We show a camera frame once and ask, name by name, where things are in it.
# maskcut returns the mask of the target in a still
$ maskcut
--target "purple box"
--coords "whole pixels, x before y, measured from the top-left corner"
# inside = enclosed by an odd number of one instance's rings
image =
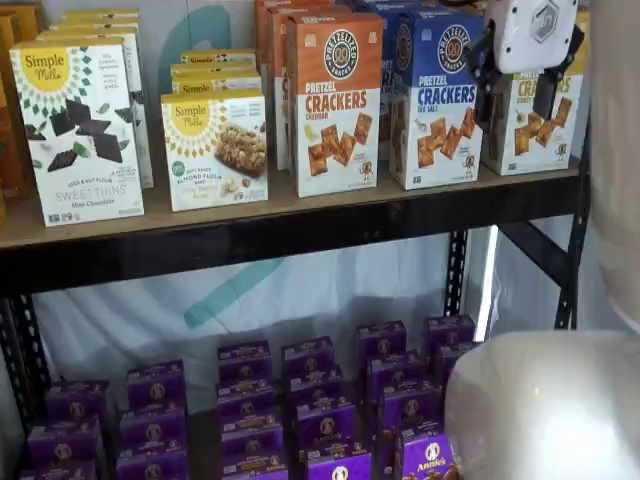
[[[329,337],[282,347],[282,374],[309,373],[335,363],[335,350]]]
[[[380,325],[358,327],[358,369],[366,372],[369,357],[402,353],[407,349],[407,329],[402,322],[385,322]]]
[[[122,450],[116,474],[119,480],[187,480],[189,466],[185,440],[173,438]]]
[[[220,450],[223,455],[283,446],[282,419],[277,408],[251,415],[229,415],[221,418],[220,424]]]
[[[122,416],[120,435],[125,447],[168,438],[186,438],[184,404],[152,403],[146,407],[129,410]]]
[[[438,422],[425,422],[398,433],[394,478],[453,480],[458,472],[453,464],[449,440]]]
[[[371,357],[367,361],[367,399],[377,404],[382,387],[389,382],[421,378],[427,366],[417,350],[395,353],[384,357]]]
[[[427,379],[387,385],[378,406],[378,435],[384,430],[439,418],[442,387]]]
[[[249,414],[274,406],[276,388],[271,380],[230,380],[216,386],[219,415]]]
[[[139,408],[166,400],[184,402],[185,383],[182,360],[129,370],[129,408]]]
[[[371,450],[349,441],[307,451],[306,480],[370,480]]]
[[[271,352],[266,340],[218,348],[218,376],[231,379],[271,378]]]
[[[260,477],[263,480],[287,480],[286,457],[278,448],[261,449],[254,453],[227,455],[220,459],[222,478],[241,480]]]
[[[427,359],[430,371],[440,345],[472,342],[476,326],[468,315],[433,317],[424,321],[422,330],[422,355]]]

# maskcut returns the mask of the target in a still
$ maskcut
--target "pretzelized logo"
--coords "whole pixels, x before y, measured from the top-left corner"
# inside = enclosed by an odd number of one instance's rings
[[[353,73],[358,64],[358,42],[348,30],[336,30],[324,46],[324,65],[327,72],[344,80]]]

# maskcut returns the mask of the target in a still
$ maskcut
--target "cracker image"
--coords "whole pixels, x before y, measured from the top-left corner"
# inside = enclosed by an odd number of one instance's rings
[[[567,119],[569,118],[569,112],[571,112],[571,105],[573,102],[567,97],[562,97],[560,100],[560,105],[558,106],[558,111],[556,112],[556,118],[554,119],[554,123],[559,127],[563,127],[567,124]]]
[[[516,156],[529,151],[530,135],[529,127],[521,127],[514,130],[514,148]]]
[[[442,145],[442,148],[440,149],[440,153],[448,157],[449,160],[453,160],[453,155],[458,149],[458,144],[460,143],[461,138],[462,133],[460,132],[460,129],[452,125],[449,129],[449,133],[447,134],[447,138],[444,141],[444,145]]]
[[[475,112],[473,108],[468,107],[467,111],[464,114],[464,119],[462,120],[462,125],[460,125],[460,131],[462,135],[467,138],[473,137],[473,130],[476,128],[476,119]]]
[[[328,172],[327,159],[324,156],[324,148],[321,144],[309,147],[309,166],[311,167],[312,177]]]
[[[267,165],[267,144],[255,132],[232,123],[220,128],[216,157],[227,167],[250,177],[261,176]]]

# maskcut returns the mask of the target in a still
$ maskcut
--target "sweet thins box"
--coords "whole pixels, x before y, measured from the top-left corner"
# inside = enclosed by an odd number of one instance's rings
[[[276,403],[276,388],[271,380],[250,378],[229,380],[216,386],[218,415],[249,415]]]
[[[335,350],[329,337],[320,337],[282,347],[282,373],[310,373],[335,363]]]
[[[400,14],[391,120],[391,174],[407,189],[478,178],[482,129],[465,46],[481,16],[448,9]]]
[[[451,446],[441,424],[426,422],[398,433],[394,478],[458,478]]]
[[[218,348],[218,374],[220,381],[251,376],[271,378],[269,343],[263,340]]]
[[[290,17],[289,140],[299,197],[376,186],[381,58],[377,15]]]
[[[306,480],[372,478],[371,450],[357,440],[307,451]]]
[[[275,408],[251,415],[229,415],[221,418],[220,424],[223,455],[283,447],[282,420]]]
[[[184,404],[153,403],[129,410],[120,421],[120,435],[125,446],[169,438],[186,438]]]
[[[127,390],[131,408],[165,400],[184,403],[186,394],[182,360],[129,370]]]
[[[121,38],[11,49],[46,226],[144,214]]]

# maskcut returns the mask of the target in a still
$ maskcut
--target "chocolate image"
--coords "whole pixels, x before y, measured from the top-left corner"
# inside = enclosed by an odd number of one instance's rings
[[[56,170],[60,170],[62,168],[67,168],[73,165],[73,162],[78,158],[78,154],[72,150],[67,150],[66,152],[60,152],[55,156],[49,168],[47,168],[47,172],[55,172]]]
[[[100,158],[111,160],[112,162],[122,163],[122,155],[120,154],[120,145],[118,145],[118,137],[100,133],[93,136],[93,143],[96,147],[96,153]]]

